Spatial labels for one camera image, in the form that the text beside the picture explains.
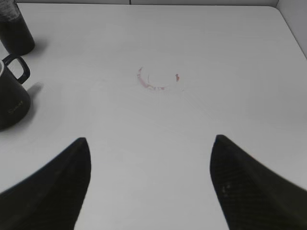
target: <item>white surface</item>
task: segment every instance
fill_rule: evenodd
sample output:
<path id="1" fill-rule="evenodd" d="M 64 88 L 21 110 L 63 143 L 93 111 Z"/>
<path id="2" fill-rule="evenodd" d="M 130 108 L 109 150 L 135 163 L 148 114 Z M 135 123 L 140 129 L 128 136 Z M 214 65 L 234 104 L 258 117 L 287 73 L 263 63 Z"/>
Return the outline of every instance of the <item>white surface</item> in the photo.
<path id="1" fill-rule="evenodd" d="M 20 7 L 34 106 L 0 132 L 1 191 L 83 136 L 93 170 L 76 230 L 227 230 L 209 174 L 217 134 L 307 188 L 307 61 L 278 10 Z M 143 88 L 142 66 L 169 90 Z"/>
<path id="2" fill-rule="evenodd" d="M 280 0 L 277 8 L 287 21 L 291 31 L 307 56 L 307 1 Z"/>
<path id="3" fill-rule="evenodd" d="M 273 6 L 278 0 L 131 0 L 134 5 L 237 5 Z"/>
<path id="4" fill-rule="evenodd" d="M 129 0 L 17 0 L 30 3 L 86 3 L 86 4 L 127 4 Z"/>

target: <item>black object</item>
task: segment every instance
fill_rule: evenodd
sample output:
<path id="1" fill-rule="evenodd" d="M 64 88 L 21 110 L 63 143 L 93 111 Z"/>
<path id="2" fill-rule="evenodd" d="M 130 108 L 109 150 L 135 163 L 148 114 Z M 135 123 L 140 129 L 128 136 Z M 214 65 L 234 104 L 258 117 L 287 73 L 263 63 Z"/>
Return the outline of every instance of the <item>black object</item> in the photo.
<path id="1" fill-rule="evenodd" d="M 90 176 L 90 151 L 86 139 L 79 138 L 43 168 L 0 194 L 0 229 L 74 229 Z"/>
<path id="2" fill-rule="evenodd" d="M 210 173 L 230 230 L 307 230 L 307 191 L 223 135 L 216 137 Z"/>
<path id="3" fill-rule="evenodd" d="M 17 59 L 24 69 L 18 79 L 7 67 L 14 59 Z M 17 123 L 29 111 L 31 99 L 21 85 L 29 77 L 30 69 L 20 56 L 10 54 L 0 61 L 0 129 Z"/>
<path id="4" fill-rule="evenodd" d="M 35 43 L 15 0 L 0 3 L 0 40 L 9 53 L 24 55 Z"/>

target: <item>black bottle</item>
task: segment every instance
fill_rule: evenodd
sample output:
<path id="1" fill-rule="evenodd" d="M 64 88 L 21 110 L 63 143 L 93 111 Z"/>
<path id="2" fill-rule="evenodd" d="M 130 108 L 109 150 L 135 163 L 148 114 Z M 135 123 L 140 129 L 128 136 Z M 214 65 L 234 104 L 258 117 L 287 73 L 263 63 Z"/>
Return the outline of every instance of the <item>black bottle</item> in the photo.
<path id="1" fill-rule="evenodd" d="M 35 46 L 15 0 L 0 0 L 0 40 L 9 53 L 25 55 Z"/>

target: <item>black cup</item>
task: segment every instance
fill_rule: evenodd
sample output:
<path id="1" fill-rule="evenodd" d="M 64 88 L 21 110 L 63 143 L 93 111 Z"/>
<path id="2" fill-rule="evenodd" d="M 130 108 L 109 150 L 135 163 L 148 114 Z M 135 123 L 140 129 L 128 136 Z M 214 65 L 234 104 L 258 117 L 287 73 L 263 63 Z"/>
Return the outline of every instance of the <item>black cup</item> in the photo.
<path id="1" fill-rule="evenodd" d="M 8 65 L 17 59 L 24 69 L 20 78 L 16 78 Z M 7 128 L 20 121 L 29 111 L 31 99 L 23 84 L 30 77 L 30 69 L 18 55 L 10 54 L 0 60 L 0 129 Z"/>

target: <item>red stain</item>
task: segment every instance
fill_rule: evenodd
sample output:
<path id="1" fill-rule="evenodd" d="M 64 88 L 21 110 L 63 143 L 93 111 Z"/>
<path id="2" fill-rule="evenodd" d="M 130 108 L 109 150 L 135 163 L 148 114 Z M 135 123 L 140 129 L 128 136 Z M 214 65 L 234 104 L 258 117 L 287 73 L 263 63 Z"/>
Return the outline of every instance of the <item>red stain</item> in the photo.
<path id="1" fill-rule="evenodd" d="M 144 88 L 146 88 L 146 89 L 148 88 L 148 89 L 154 90 L 154 91 L 155 91 L 155 90 L 165 90 L 165 89 L 166 89 L 166 87 L 155 87 L 155 86 L 149 84 L 149 82 L 146 83 L 146 82 L 142 79 L 142 69 L 143 69 L 143 67 L 141 67 L 141 68 L 139 69 L 137 76 L 138 76 L 139 82 L 141 83 L 141 85 L 142 85 Z M 176 82 L 178 82 L 179 80 L 180 80 L 180 77 L 179 77 L 178 74 L 176 74 Z"/>

